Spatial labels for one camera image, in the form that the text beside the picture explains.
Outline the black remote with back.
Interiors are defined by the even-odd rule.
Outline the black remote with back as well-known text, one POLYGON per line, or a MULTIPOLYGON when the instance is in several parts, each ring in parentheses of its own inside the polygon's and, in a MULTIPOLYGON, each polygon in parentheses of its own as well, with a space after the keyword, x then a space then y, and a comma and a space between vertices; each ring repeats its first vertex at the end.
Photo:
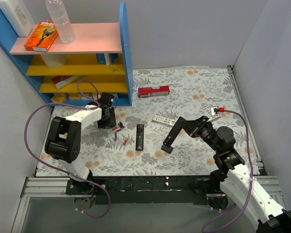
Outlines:
POLYGON ((173 142, 176 139, 176 135, 174 133, 169 133, 169 135, 166 137, 166 139, 163 141, 162 145, 165 145, 167 147, 171 147, 173 142))

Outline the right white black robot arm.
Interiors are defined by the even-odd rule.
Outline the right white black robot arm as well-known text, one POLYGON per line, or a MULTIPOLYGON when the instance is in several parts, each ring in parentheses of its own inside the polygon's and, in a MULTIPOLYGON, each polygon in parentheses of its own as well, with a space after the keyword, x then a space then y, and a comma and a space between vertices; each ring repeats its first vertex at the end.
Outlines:
POLYGON ((215 152, 218 170, 212 172, 210 188, 215 193, 224 192, 241 209, 258 233, 291 233, 291 210, 276 202, 253 177, 251 169, 234 149, 235 138, 231 128, 214 129, 210 119, 202 116, 196 120, 180 117, 163 142, 168 152, 184 130, 190 137, 201 138, 215 152))

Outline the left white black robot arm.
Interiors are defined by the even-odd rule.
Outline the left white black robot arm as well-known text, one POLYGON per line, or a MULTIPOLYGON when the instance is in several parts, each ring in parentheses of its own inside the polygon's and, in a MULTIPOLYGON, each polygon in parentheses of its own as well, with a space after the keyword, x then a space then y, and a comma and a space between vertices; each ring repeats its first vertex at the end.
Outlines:
POLYGON ((97 123, 99 129, 116 126, 114 107, 115 96, 103 92, 96 102, 90 102, 84 110, 66 117, 55 117, 51 121, 45 143, 45 152, 67 170, 72 179, 78 181, 77 189, 89 194, 94 183, 89 179, 90 170, 78 157, 81 150, 81 132, 97 123))

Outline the black battery cover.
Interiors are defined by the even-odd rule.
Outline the black battery cover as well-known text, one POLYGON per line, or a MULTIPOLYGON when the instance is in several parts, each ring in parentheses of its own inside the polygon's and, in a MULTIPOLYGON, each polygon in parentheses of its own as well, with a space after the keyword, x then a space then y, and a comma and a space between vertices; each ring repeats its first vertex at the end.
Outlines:
POLYGON ((173 147, 167 147, 165 145, 162 145, 161 146, 161 150, 163 150, 164 152, 168 153, 168 154, 171 154, 172 151, 173 151, 173 147))

